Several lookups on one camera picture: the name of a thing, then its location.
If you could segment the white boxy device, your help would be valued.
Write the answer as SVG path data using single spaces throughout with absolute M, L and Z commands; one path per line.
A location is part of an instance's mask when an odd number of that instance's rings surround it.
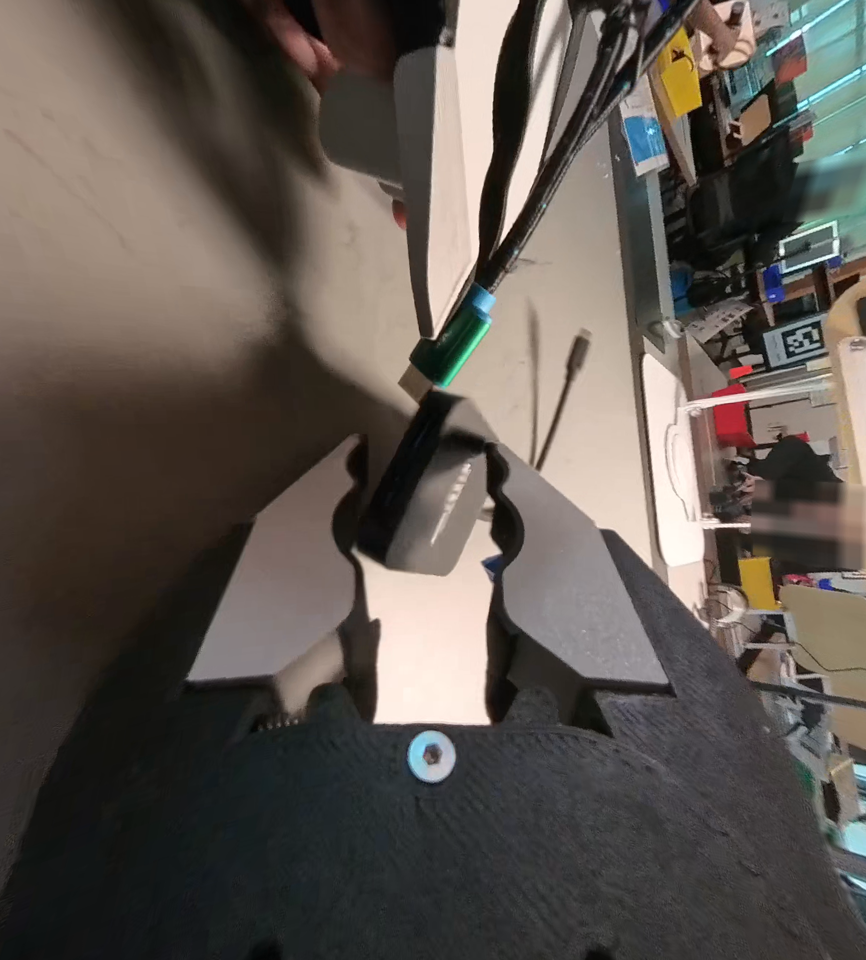
M 745 66 L 755 51 L 747 1 L 698 1 L 687 18 L 691 51 L 701 76 Z

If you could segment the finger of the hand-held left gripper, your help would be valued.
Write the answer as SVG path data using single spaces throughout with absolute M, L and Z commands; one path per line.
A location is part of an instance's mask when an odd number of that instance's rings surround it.
M 404 204 L 418 333 L 435 339 L 473 263 L 454 50 L 404 54 L 391 81 L 338 72 L 320 100 L 319 139 L 330 162 Z

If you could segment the yellow plastic bin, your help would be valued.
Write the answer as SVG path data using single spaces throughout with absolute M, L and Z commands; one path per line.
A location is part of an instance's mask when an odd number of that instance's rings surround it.
M 656 95 L 669 117 L 679 119 L 703 102 L 699 67 L 690 38 L 679 28 L 659 52 L 651 71 Z

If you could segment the person's left hand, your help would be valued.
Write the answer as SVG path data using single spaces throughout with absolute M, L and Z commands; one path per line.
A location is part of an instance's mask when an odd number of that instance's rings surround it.
M 290 12 L 285 2 L 261 2 L 260 18 L 298 70 L 323 93 L 346 70 L 381 82 L 392 80 L 397 61 L 386 11 L 372 1 L 314 1 L 321 38 Z

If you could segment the yellow box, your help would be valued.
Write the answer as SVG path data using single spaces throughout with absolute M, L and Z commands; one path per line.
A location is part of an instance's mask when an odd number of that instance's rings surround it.
M 739 558 L 737 565 L 740 589 L 749 608 L 765 612 L 780 610 L 772 560 L 759 556 L 743 557 Z

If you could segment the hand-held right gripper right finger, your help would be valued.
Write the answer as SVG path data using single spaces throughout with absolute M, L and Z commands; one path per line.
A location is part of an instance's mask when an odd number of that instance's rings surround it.
M 502 722 L 544 690 L 563 724 L 601 724 L 598 693 L 671 683 L 593 519 L 502 444 L 487 449 L 499 551 L 487 614 L 486 708 Z

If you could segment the blue white printed paper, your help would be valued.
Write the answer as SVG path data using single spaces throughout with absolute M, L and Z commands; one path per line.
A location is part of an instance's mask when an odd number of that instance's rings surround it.
M 668 168 L 666 140 L 650 90 L 633 90 L 619 109 L 633 174 L 640 178 Z

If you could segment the red box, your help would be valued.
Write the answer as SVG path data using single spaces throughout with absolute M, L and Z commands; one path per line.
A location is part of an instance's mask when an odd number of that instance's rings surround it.
M 712 408 L 713 431 L 720 450 L 747 450 L 754 447 L 748 404 L 742 398 L 746 388 L 739 383 L 715 390 L 712 399 L 739 398 L 737 402 L 719 404 Z

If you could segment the black white marker sign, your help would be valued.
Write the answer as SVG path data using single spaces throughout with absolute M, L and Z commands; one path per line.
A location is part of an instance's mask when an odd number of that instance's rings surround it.
M 826 356 L 823 332 L 826 318 L 826 313 L 814 314 L 770 327 L 763 332 L 761 343 L 765 368 L 773 372 L 804 366 Z

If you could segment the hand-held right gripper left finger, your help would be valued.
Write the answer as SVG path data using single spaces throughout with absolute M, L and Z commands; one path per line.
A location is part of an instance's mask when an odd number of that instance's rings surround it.
M 187 682 L 271 690 L 280 714 L 306 712 L 313 691 L 342 684 L 375 718 L 380 624 L 354 555 L 367 485 L 367 439 L 353 434 L 258 512 Z

